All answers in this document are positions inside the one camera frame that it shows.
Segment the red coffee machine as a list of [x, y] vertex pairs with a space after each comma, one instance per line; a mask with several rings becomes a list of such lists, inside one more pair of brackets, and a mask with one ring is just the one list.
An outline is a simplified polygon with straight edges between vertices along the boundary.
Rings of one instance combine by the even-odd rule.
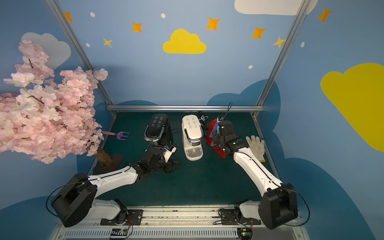
[[213, 138], [208, 137], [208, 132], [207, 132], [207, 140], [206, 140], [207, 144], [209, 144], [222, 158], [225, 158], [227, 154], [221, 147], [213, 143]]

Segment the blue grey cleaning cloth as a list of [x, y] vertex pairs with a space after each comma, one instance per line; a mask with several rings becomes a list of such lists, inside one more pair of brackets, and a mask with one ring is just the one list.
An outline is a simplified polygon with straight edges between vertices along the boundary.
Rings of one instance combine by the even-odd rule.
[[212, 138], [213, 133], [216, 133], [217, 131], [218, 131], [218, 119], [215, 119], [210, 123], [208, 137]]

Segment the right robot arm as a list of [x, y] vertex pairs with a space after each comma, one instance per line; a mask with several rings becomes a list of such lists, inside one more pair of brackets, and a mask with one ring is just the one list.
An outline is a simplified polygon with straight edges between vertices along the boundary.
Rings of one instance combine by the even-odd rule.
[[242, 167], [259, 190], [262, 200], [258, 207], [264, 225], [273, 230], [298, 217], [297, 192], [291, 184], [284, 184], [263, 164], [265, 141], [259, 137], [238, 137], [230, 121], [218, 121], [212, 132], [212, 142], [225, 156], [230, 156]]

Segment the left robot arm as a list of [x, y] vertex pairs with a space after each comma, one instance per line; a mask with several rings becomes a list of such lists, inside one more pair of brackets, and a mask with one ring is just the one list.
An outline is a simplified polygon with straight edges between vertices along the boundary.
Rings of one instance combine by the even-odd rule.
[[122, 169], [100, 175], [74, 175], [51, 201], [51, 206], [62, 224], [73, 227], [81, 221], [100, 219], [102, 224], [132, 224], [127, 207], [120, 200], [103, 201], [98, 196], [122, 186], [146, 179], [152, 172], [173, 173], [180, 165], [172, 154], [173, 145], [151, 147], [145, 156]]

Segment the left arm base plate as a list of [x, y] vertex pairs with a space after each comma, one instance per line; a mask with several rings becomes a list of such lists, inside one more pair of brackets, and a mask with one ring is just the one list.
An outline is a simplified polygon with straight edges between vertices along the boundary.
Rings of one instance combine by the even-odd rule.
[[111, 220], [101, 219], [101, 226], [139, 226], [143, 218], [143, 210], [121, 210], [116, 217]]

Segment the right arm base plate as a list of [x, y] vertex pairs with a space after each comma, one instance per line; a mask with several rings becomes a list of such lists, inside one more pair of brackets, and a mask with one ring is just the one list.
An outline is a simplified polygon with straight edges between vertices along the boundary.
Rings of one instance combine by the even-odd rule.
[[219, 209], [218, 211], [222, 225], [246, 225], [250, 226], [256, 222], [252, 218], [245, 218], [239, 208], [235, 209]]

